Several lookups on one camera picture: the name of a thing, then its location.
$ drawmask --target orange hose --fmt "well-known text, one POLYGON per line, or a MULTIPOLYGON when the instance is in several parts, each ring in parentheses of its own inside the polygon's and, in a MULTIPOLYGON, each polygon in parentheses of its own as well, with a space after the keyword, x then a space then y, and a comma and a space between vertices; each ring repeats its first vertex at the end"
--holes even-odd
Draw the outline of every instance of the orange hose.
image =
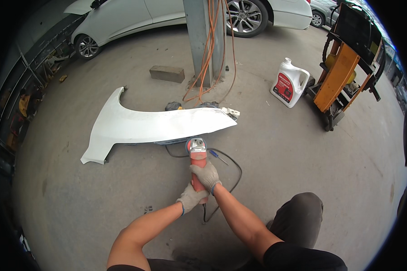
POLYGON ((235 50, 234 50, 234 47, 233 47, 233 29, 232 29, 232 17, 231 17, 231 15, 230 15, 230 12, 229 12, 229 7, 228 7, 228 2, 225 0, 225 4, 226 4, 226 8, 227 8, 227 11, 228 11, 228 14, 229 14, 229 22, 230 22, 230 24, 231 24, 231 36, 232 36, 232 55, 233 55, 233 67, 234 67, 234 73, 233 73, 233 80, 232 80, 232 85, 231 85, 231 87, 229 88, 229 90, 228 90, 228 92, 223 96, 223 99, 221 99, 220 100, 220 102, 219 102, 219 104, 221 104, 225 99, 226 99, 226 97, 228 96, 228 94, 230 93, 230 91, 232 90, 232 87, 233 87, 233 83, 235 82, 235 78, 237 77, 237 62, 235 61, 235 50))
MULTIPOLYGON (((195 106, 199 103, 199 101, 202 102, 202 99, 201 99, 202 94, 208 92, 209 90, 211 90, 215 86, 215 84, 217 84, 218 80, 220 79, 222 68, 223 68, 223 61, 222 61, 222 65, 221 65, 221 68, 220 68, 220 71, 219 71, 219 76, 217 77, 217 80, 216 80, 215 84, 212 87, 210 87, 209 89, 207 89, 206 91, 203 91, 203 80, 205 79, 205 75, 206 75, 206 72, 208 70, 208 66, 209 66, 211 57, 212 57, 213 52, 214 52, 214 44, 215 44, 215 38, 214 38, 215 33, 214 32, 215 32, 215 28, 217 26, 217 19, 218 19, 217 15, 218 15, 218 12, 219 12, 219 9, 220 9, 221 0, 217 2, 216 19, 214 20, 214 23, 213 23, 214 5, 212 5, 211 2, 212 2, 211 0, 208 0, 208 14, 209 14, 209 19, 210 19, 210 30, 208 32, 208 36, 207 36, 207 39, 206 39, 206 44, 205 44, 205 49, 204 49, 204 56, 202 57, 201 72, 196 77, 195 81, 190 86, 190 88, 187 90, 186 94, 184 95, 184 97, 182 99, 182 100, 185 100, 185 97, 188 95, 190 90, 194 87, 197 80, 201 79, 201 85, 200 85, 200 88, 199 88, 199 95, 196 95, 196 96, 194 96, 194 97, 192 97, 190 99, 185 100, 185 101, 189 101, 189 100, 193 100, 193 99, 199 97, 199 99, 197 100, 195 106), (206 52, 206 48, 208 46, 208 41, 210 40, 210 38, 211 38, 211 42, 210 42, 210 46, 208 48, 208 53, 206 55, 206 60, 205 60, 205 52, 206 52)), ((225 39, 223 38, 223 59, 225 57, 225 47, 226 47, 225 45, 226 45, 225 44, 225 39)))

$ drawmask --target white cotton glove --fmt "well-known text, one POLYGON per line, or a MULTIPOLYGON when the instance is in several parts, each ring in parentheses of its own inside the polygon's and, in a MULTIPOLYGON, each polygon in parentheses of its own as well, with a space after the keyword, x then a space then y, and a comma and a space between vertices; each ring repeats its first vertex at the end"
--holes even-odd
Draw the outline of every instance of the white cotton glove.
POLYGON ((204 191, 195 191, 191 182, 188 183, 187 187, 185 188, 184 192, 181 194, 181 197, 176 200, 176 202, 180 201, 182 203, 182 214, 184 215, 191 211, 203 198, 206 198, 210 195, 210 193, 206 190, 204 191))
POLYGON ((210 161, 206 162, 205 167, 198 167, 196 165, 190 165, 190 170, 196 174, 197 178, 204 185, 205 189, 210 191, 214 196, 214 187, 216 184, 222 184, 219 180, 219 174, 217 173, 216 168, 211 164, 210 161))

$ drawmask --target angle grinder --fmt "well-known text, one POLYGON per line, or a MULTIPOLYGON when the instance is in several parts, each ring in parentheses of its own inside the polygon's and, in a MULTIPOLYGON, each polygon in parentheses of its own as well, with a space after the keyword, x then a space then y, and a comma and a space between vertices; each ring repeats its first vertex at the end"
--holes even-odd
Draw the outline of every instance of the angle grinder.
MULTIPOLYGON (((193 137, 187 140, 185 143, 185 149, 190 155, 190 160, 192 165, 197 165, 198 167, 206 166, 206 142, 202 138, 193 137)), ((191 185, 195 191, 205 190, 205 187, 196 174, 191 173, 191 185)), ((199 204, 204 204, 208 202, 208 197, 201 199, 199 204)))

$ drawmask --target wheel arch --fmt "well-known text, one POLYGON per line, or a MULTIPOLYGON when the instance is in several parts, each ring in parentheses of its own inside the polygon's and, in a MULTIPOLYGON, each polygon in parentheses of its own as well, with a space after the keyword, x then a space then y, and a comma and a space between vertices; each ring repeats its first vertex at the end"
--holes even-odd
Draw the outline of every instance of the wheel arch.
POLYGON ((78 39, 79 39, 82 35, 86 35, 86 34, 80 33, 80 34, 76 35, 76 37, 75 37, 74 40, 72 41, 72 45, 75 46, 75 45, 76 45, 76 42, 78 41, 78 39))
POLYGON ((322 11, 320 11, 319 9, 312 9, 312 12, 314 12, 314 11, 316 11, 322 15, 322 17, 324 18, 324 24, 326 24, 326 15, 324 15, 324 13, 322 11))
POLYGON ((271 8, 270 3, 268 0, 259 0, 261 1, 262 4, 264 4, 267 13, 268 13, 268 20, 271 21, 271 23, 274 23, 274 13, 273 13, 273 8, 271 8))

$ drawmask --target white plastic jug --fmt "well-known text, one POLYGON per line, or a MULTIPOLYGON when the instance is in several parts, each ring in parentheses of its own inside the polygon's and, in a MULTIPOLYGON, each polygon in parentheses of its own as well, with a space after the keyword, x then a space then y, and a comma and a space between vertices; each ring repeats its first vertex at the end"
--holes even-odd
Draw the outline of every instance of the white plastic jug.
POLYGON ((294 67, 289 58, 280 64, 279 71, 277 72, 277 79, 270 88, 270 93, 276 96, 287 107, 292 108, 300 95, 303 93, 305 86, 309 80, 309 72, 294 67))

